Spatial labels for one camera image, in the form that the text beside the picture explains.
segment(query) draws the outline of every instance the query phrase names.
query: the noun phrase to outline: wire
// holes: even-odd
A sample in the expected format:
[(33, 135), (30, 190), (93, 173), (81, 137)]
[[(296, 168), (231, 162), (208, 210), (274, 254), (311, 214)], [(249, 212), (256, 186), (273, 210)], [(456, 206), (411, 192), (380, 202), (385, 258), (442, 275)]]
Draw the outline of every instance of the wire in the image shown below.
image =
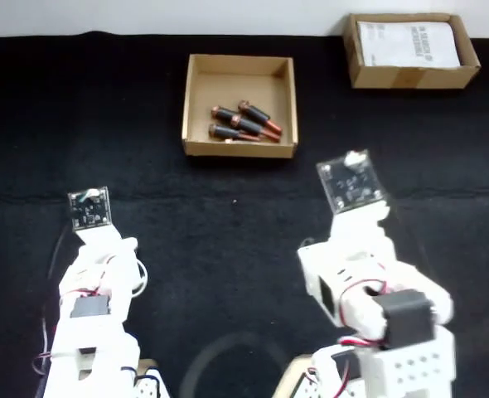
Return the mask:
[(302, 249), (303, 247), (314, 245), (314, 244), (315, 244), (315, 239), (313, 237), (309, 236), (308, 238), (305, 238), (304, 240), (302, 240), (302, 242), (300, 243), (299, 249)]
[(344, 367), (344, 374), (342, 376), (342, 384), (341, 387), (338, 389), (336, 394), (333, 396), (333, 398), (339, 398), (344, 390), (347, 387), (347, 383), (350, 380), (350, 363), (346, 362), (346, 366)]
[[(66, 222), (62, 227), (61, 233), (58, 238), (56, 238), (55, 246), (53, 248), (53, 252), (51, 253), (51, 259), (49, 262), (49, 266), (47, 267), (46, 272), (46, 282), (48, 283), (51, 280), (51, 276), (53, 275), (53, 270), (56, 266), (56, 258), (59, 255), (59, 251), (62, 246), (62, 242), (65, 239), (68, 230), (71, 227), (71, 222)], [(47, 321), (46, 321), (46, 305), (42, 306), (42, 316), (41, 316), (41, 329), (42, 329), (42, 339), (43, 339), (43, 348), (42, 353), (47, 352), (49, 349), (49, 337), (47, 335)], [(46, 362), (42, 361), (42, 371), (45, 371)]]
[[(55, 245), (53, 246), (53, 251), (51, 253), (51, 258), (49, 261), (49, 265), (46, 271), (46, 283), (48, 284), (51, 281), (51, 277), (53, 275), (53, 270), (56, 266), (56, 260), (59, 255), (59, 251), (61, 250), (62, 243), (70, 230), (71, 222), (68, 221), (62, 227), (61, 233), (56, 238)], [(36, 374), (40, 375), (41, 379), (38, 383), (38, 387), (36, 388), (35, 398), (42, 398), (44, 395), (44, 390), (46, 389), (46, 371), (47, 371), (47, 359), (46, 354), (49, 349), (49, 336), (47, 333), (47, 321), (46, 321), (46, 305), (43, 304), (41, 308), (41, 331), (42, 331), (42, 352), (38, 355), (38, 357), (33, 358), (31, 362), (31, 367)], [(41, 366), (38, 368), (36, 366), (36, 359), (41, 359)]]
[(306, 379), (309, 380), (311, 384), (318, 384), (317, 379), (317, 368), (316, 367), (308, 367), (305, 373), (303, 373)]
[(139, 285), (138, 289), (136, 289), (136, 291), (134, 291), (132, 293), (133, 299), (137, 298), (141, 293), (143, 293), (145, 291), (145, 288), (147, 288), (147, 283), (148, 283), (147, 267), (139, 259), (136, 259), (136, 262), (138, 263), (138, 267), (142, 270), (142, 275), (141, 275), (142, 281), (141, 281), (141, 284)]
[(356, 337), (356, 336), (344, 336), (340, 337), (337, 342), (341, 346), (355, 346), (355, 347), (373, 347), (375, 344), (364, 338)]
[(240, 345), (261, 349), (269, 354), (269, 357), (279, 366), (283, 373), (289, 363), (288, 355), (275, 342), (265, 341), (261, 336), (250, 332), (232, 333), (218, 338), (205, 347), (193, 360), (186, 371), (180, 384), (179, 398), (196, 397), (196, 386), (198, 385), (202, 373), (220, 355), (228, 352), (231, 348)]
[[(45, 376), (46, 375), (46, 372), (45, 372), (45, 366), (44, 366), (44, 362), (45, 360), (47, 360), (47, 358), (51, 357), (51, 354), (49, 352), (43, 352), (42, 354), (38, 354), (36, 357), (33, 358), (32, 362), (31, 362), (31, 367), (32, 367), (32, 370), (35, 371), (35, 373), (39, 376)], [(39, 368), (36, 366), (36, 360), (37, 359), (42, 359), (42, 366)]]

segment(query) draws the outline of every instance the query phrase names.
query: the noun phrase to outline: circuit board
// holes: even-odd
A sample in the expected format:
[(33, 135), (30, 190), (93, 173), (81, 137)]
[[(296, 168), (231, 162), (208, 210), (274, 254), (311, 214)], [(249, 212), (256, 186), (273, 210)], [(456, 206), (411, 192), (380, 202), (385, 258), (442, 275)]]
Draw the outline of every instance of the circuit board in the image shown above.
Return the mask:
[(347, 164), (346, 157), (317, 164), (318, 175), (326, 191), (333, 214), (370, 205), (385, 199), (367, 151), (358, 153), (360, 161)]
[(68, 194), (68, 200), (73, 231), (112, 224), (107, 187), (72, 192)]

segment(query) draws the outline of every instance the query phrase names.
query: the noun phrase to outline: cardboard box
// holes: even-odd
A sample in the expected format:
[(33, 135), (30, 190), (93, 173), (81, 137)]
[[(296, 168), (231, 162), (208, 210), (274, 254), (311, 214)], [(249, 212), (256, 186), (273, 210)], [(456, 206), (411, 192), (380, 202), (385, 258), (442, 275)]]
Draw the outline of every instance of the cardboard box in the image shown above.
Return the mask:
[[(226, 143), (209, 136), (208, 128), (215, 123), (211, 108), (237, 110), (241, 100), (262, 109), (283, 129), (279, 143)], [(298, 145), (293, 59), (190, 55), (182, 142), (186, 154), (193, 156), (291, 158)]]
[[(453, 29), (461, 66), (454, 69), (366, 66), (357, 22), (447, 22)], [(480, 62), (458, 15), (351, 14), (344, 31), (351, 85), (356, 89), (463, 89), (480, 70)]]

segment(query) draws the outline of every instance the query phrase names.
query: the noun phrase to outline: black cloth surface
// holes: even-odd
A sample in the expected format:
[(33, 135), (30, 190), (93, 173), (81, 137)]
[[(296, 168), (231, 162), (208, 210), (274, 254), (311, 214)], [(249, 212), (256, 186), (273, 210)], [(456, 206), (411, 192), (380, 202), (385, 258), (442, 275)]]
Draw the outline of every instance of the black cloth surface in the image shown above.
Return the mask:
[[(294, 356), (342, 333), (307, 296), (296, 249), (331, 222), (315, 163), (353, 148), (395, 198), (402, 257), (455, 300), (455, 396), (489, 397), (489, 40), (474, 45), (483, 70), (466, 90), (398, 92), (352, 90), (340, 38), (0, 39), (0, 398), (34, 394), (41, 306), (80, 245), (67, 236), (48, 287), (65, 194), (101, 185), (149, 270), (126, 324), (142, 357), (191, 398), (181, 384), (215, 342), (227, 349), (196, 397), (271, 396)], [(190, 53), (294, 57), (295, 159), (186, 158)]]

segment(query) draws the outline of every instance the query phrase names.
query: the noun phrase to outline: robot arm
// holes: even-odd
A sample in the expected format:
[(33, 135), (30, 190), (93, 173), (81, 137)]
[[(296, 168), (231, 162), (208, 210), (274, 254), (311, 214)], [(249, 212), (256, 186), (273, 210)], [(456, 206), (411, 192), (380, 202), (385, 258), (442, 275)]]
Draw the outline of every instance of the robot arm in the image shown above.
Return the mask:
[[(453, 316), (449, 293), (396, 259), (394, 243), (378, 225), (389, 208), (367, 152), (317, 168), (333, 210), (331, 235), (327, 242), (300, 248), (298, 256), (309, 294), (335, 326), (357, 333), (313, 355), (319, 395), (343, 398), (354, 383), (361, 391), (362, 381), (366, 398), (403, 398), (413, 391), (417, 397), (450, 398), (453, 335), (439, 326)], [(427, 352), (438, 359), (436, 368)], [(354, 354), (360, 379), (347, 383), (337, 361)], [(416, 375), (402, 371), (418, 363), (410, 367)], [(338, 375), (328, 376), (330, 368)]]
[[(138, 342), (123, 328), (132, 298), (148, 281), (136, 257), (138, 241), (122, 238), (112, 224), (106, 187), (68, 197), (73, 231), (85, 244), (59, 284), (60, 317), (44, 397), (134, 398), (152, 393), (168, 398), (157, 370), (137, 376)], [(139, 377), (143, 388), (136, 386)]]

